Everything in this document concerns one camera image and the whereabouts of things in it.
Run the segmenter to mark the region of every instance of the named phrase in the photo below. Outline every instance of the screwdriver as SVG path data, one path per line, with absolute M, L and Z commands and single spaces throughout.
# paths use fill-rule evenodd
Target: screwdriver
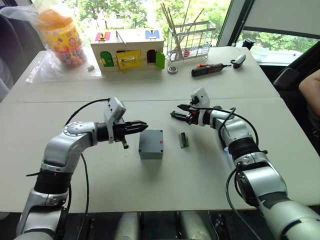
M 218 64 L 199 64 L 196 68 L 192 69 L 191 76 L 197 77 L 206 74 L 212 74 L 216 72 L 220 72 L 225 67 L 230 67 L 231 65 L 224 65 L 222 63 Z

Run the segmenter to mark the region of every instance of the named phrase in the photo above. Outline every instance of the yellow door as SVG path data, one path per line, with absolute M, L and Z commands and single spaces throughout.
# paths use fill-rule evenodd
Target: yellow door
M 120 70 L 136 68 L 142 64 L 140 50 L 122 51 L 115 55 Z

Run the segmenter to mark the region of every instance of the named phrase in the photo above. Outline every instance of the gray junction box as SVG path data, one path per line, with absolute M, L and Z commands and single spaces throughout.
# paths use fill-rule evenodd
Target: gray junction box
M 140 132 L 140 159 L 162 159 L 164 155 L 164 132 L 162 130 L 144 130 Z

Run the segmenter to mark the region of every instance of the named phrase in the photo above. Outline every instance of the green foliage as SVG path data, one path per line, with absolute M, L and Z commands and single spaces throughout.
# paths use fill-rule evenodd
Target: green foliage
M 147 12 L 139 0 L 76 0 L 75 6 L 81 22 L 103 17 L 107 29 L 106 18 L 113 14 L 124 19 L 130 29 L 146 26 Z
M 108 16 L 114 15 L 126 23 L 126 28 L 161 27 L 163 36 L 167 38 L 168 22 L 163 14 L 161 3 L 170 9 L 175 25 L 184 22 L 189 0 L 152 0 L 155 4 L 156 26 L 147 25 L 147 11 L 141 0 L 64 0 L 74 10 L 76 19 L 81 22 L 80 29 L 90 28 L 91 20 L 104 18 L 105 28 L 108 26 Z M 191 0 L 186 16 L 186 23 L 193 23 L 197 15 L 204 8 L 197 21 L 210 20 L 216 25 L 214 39 L 218 39 L 231 0 Z M 243 31 L 238 40 L 253 38 L 256 44 L 270 50 L 295 50 L 305 52 L 317 40 L 291 35 L 267 32 Z
M 307 51 L 318 41 L 307 37 L 255 31 L 243 31 L 238 40 L 246 38 L 253 38 L 256 44 L 273 51 L 294 50 L 301 53 Z

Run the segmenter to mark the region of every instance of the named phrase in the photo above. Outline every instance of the black cable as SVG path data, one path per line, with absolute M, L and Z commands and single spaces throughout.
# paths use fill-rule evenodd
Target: black cable
M 70 117 L 69 119 L 66 121 L 65 125 L 68 125 L 70 123 L 70 121 L 84 108 L 86 108 L 87 106 L 91 105 L 91 104 L 94 104 L 94 103 L 98 103 L 98 102 L 108 102 L 110 101 L 110 98 L 102 98 L 102 99 L 97 99 L 97 100 L 94 100 L 94 101 L 91 101 L 91 102 L 88 102 L 87 104 L 81 106 L 78 110 L 76 110 Z M 86 204 L 85 204 L 85 211 L 84 211 L 84 218 L 81 220 L 81 223 L 80 223 L 80 226 L 79 226 L 79 229 L 78 229 L 78 234 L 77 234 L 77 237 L 76 239 L 79 240 L 80 238 L 80 234 L 81 234 L 81 231 L 82 231 L 82 228 L 84 227 L 84 223 L 85 223 L 85 220 L 87 218 L 87 215 L 88 215 L 88 209 L 89 209 L 89 177 L 88 177 L 88 168 L 87 168 L 87 162 L 85 160 L 85 157 L 83 154 L 81 154 L 81 158 L 83 160 L 83 164 L 84 164 L 84 171 L 85 171 L 85 181 L 86 181 Z M 68 204 L 67 204 L 67 208 L 68 210 L 70 209 L 70 206 L 71 206 L 71 199 L 72 199 L 72 189 L 71 189 L 71 183 L 69 184 L 68 186 Z
M 261 238 L 257 235 L 257 233 L 249 226 L 249 224 L 246 222 L 246 220 L 243 219 L 243 217 L 240 215 L 240 213 L 235 209 L 234 205 L 232 204 L 229 196 L 229 183 L 233 176 L 233 174 L 237 171 L 237 169 L 232 170 L 232 172 L 229 174 L 228 179 L 226 180 L 225 185 L 225 195 L 226 199 L 234 213 L 240 218 L 240 220 L 244 223 L 244 225 L 253 233 L 253 235 L 256 237 L 256 239 L 261 240 Z
M 76 236 L 76 240 L 79 240 L 80 234 L 82 231 L 82 228 L 84 227 L 87 215 L 88 215 L 88 208 L 89 208 L 89 177 L 88 177 L 88 168 L 87 168 L 87 163 L 85 160 L 85 157 L 83 154 L 81 154 L 81 158 L 83 160 L 84 164 L 84 171 L 85 171 L 85 181 L 86 181 L 86 204 L 85 204 L 85 211 L 84 211 L 84 218 L 81 220 L 80 227 L 78 229 L 78 234 Z
M 215 235 L 216 235 L 216 237 L 218 238 L 218 240 L 220 240 L 220 237 L 219 237 L 219 235 L 218 235 L 218 232 L 217 232 L 217 230 L 216 230 L 213 222 L 211 221 L 211 216 L 210 216 L 210 212 L 209 212 L 209 211 L 208 211 L 208 216 L 209 216 L 209 221 L 210 221 L 211 227 L 213 228 L 213 230 L 214 230 L 214 232 L 215 232 Z
M 215 108 L 215 107 L 192 107 L 192 108 L 193 109 L 197 109 L 197 110 L 216 110 L 216 111 L 227 113 L 227 114 L 230 113 L 227 110 L 223 110 L 223 109 Z M 258 137 L 257 130 L 255 129 L 253 124 L 248 119 L 246 119 L 245 117 L 243 117 L 243 116 L 241 116 L 239 114 L 233 113 L 232 115 L 242 119 L 243 121 L 245 121 L 252 128 L 252 130 L 254 132 L 254 135 L 255 135 L 255 144 L 258 146 L 259 145 L 259 137 Z
M 232 116 L 232 114 L 234 114 L 236 108 L 233 107 L 230 109 L 231 112 L 229 113 L 229 115 L 226 117 L 226 119 L 223 121 L 223 123 L 220 125 L 219 129 L 218 129 L 218 136 L 219 136 L 219 139 L 220 139 L 220 142 L 224 144 L 224 147 L 225 147 L 225 141 L 223 140 L 222 138 L 222 135 L 221 135 L 221 131 L 222 131 L 222 128 L 224 127 L 224 125 L 226 124 L 226 122 L 229 120 L 229 118 Z
M 94 103 L 98 103 L 98 102 L 107 102 L 109 101 L 110 98 L 103 98 L 103 99 L 98 99 L 98 100 L 94 100 L 91 102 L 88 102 L 87 104 L 83 105 L 82 107 L 80 107 L 77 111 L 75 111 L 68 119 L 68 121 L 66 121 L 65 125 L 69 124 L 71 119 L 73 119 L 75 117 L 75 115 L 77 115 L 82 109 L 86 108 L 87 106 L 94 104 Z
M 72 198 L 71 183 L 69 183 L 68 192 L 69 192 L 69 194 L 68 194 L 68 205 L 66 206 L 66 208 L 69 210 L 70 206 L 71 206 L 71 198 Z
M 69 119 L 66 121 L 65 125 L 68 125 L 70 123 L 70 121 L 84 108 L 86 108 L 87 106 L 94 104 L 94 103 L 98 103 L 98 102 L 106 102 L 106 101 L 110 101 L 110 98 L 102 98 L 102 99 L 97 99 L 91 102 L 88 102 L 87 104 L 83 105 L 82 107 L 80 107 L 78 110 L 76 110 L 70 117 Z M 67 204 L 67 209 L 70 209 L 71 206 L 71 195 L 72 195 L 72 189 L 71 189 L 71 183 L 69 184 L 68 187 L 69 190 L 69 194 L 68 194 L 68 204 Z

